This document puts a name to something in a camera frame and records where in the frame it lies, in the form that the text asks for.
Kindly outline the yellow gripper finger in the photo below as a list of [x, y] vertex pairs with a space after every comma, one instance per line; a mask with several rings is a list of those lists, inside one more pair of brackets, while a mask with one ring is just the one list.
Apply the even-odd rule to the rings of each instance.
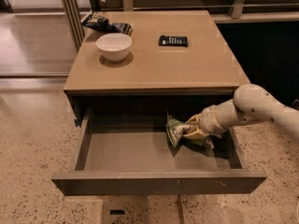
[[208, 137], [207, 133], [202, 132], [201, 130], [195, 130], [191, 133], [184, 134], [184, 137], [190, 140], [204, 140]]
[[193, 115], [192, 117], [190, 117], [186, 123], [187, 124], [190, 124], [190, 125], [196, 125], [196, 126], [199, 126], [200, 125], [200, 117], [201, 115], [200, 114], [195, 114]]

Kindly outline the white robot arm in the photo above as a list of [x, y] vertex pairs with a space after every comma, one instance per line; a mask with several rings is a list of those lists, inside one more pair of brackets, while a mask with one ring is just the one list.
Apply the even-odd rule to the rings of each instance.
[[299, 141], [299, 111], [279, 102], [264, 88], [245, 84], [235, 90], [234, 98], [219, 105], [211, 105], [192, 116], [187, 139], [205, 139], [219, 136], [234, 126], [245, 126], [267, 121], [282, 132]]

